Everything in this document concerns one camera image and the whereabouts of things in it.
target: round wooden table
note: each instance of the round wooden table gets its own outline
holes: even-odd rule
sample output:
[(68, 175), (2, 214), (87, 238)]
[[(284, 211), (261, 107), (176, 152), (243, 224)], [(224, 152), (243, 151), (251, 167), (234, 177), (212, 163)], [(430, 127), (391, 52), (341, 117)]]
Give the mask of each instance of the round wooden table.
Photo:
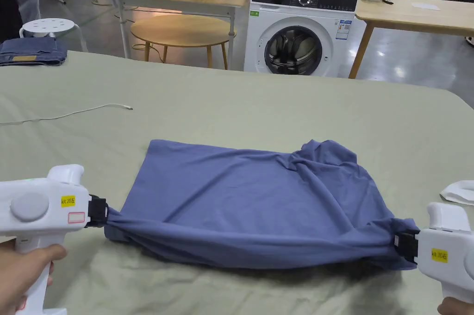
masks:
[(168, 47), (206, 47), (208, 67), (212, 68), (213, 45), (222, 46), (224, 67), (227, 67), (225, 42), (229, 41), (229, 22), (209, 16), (159, 15), (138, 21), (131, 26), (132, 35), (145, 41), (145, 61), (150, 58), (150, 44), (164, 46), (163, 63)]

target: white cloth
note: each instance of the white cloth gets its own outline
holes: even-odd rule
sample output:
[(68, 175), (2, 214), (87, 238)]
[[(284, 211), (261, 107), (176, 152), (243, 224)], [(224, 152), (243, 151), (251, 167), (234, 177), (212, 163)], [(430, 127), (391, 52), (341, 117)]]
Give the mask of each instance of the white cloth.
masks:
[(448, 201), (474, 205), (474, 180), (460, 180), (452, 183), (440, 195)]

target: gray button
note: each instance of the gray button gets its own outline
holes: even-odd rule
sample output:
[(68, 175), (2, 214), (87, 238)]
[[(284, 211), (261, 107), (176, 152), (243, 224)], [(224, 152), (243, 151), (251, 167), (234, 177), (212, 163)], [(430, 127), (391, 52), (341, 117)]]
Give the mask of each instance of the gray button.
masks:
[(39, 193), (28, 193), (12, 200), (10, 210), (12, 214), (23, 222), (41, 219), (48, 211), (49, 200)]

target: hand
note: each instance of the hand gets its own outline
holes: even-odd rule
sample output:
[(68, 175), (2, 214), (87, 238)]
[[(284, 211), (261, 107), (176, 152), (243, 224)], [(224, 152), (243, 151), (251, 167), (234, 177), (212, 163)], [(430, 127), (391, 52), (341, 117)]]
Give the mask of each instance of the hand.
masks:
[[(30, 253), (15, 252), (15, 240), (0, 243), (0, 314), (13, 315), (25, 300), (23, 295), (35, 283), (41, 272), (53, 261), (66, 256), (61, 245), (51, 245)], [(48, 285), (53, 282), (48, 277)]]
[(474, 304), (447, 297), (438, 307), (438, 313), (441, 315), (474, 315)]

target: white cable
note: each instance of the white cable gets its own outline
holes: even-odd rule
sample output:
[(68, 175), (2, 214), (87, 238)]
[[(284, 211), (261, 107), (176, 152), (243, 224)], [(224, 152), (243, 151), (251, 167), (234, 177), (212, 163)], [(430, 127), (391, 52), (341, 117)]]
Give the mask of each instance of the white cable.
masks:
[(74, 115), (74, 114), (85, 113), (86, 111), (92, 111), (92, 110), (95, 110), (95, 109), (100, 109), (100, 108), (103, 108), (105, 106), (118, 106), (118, 107), (121, 107), (121, 108), (124, 108), (124, 109), (127, 109), (127, 110), (133, 110), (133, 108), (129, 105), (112, 103), (112, 104), (105, 104), (105, 105), (96, 106), (96, 107), (81, 110), (81, 111), (75, 111), (73, 113), (69, 113), (69, 114), (65, 114), (65, 115), (61, 115), (61, 116), (56, 116), (56, 117), (38, 117), (38, 118), (35, 118), (35, 119), (28, 119), (28, 120), (21, 120), (21, 121), (0, 122), (0, 125), (15, 125), (15, 124), (23, 123), (23, 122), (38, 122), (38, 121), (41, 121), (41, 120), (57, 120), (57, 119), (61, 119), (61, 118), (66, 117), (66, 116), (71, 116), (71, 115)]

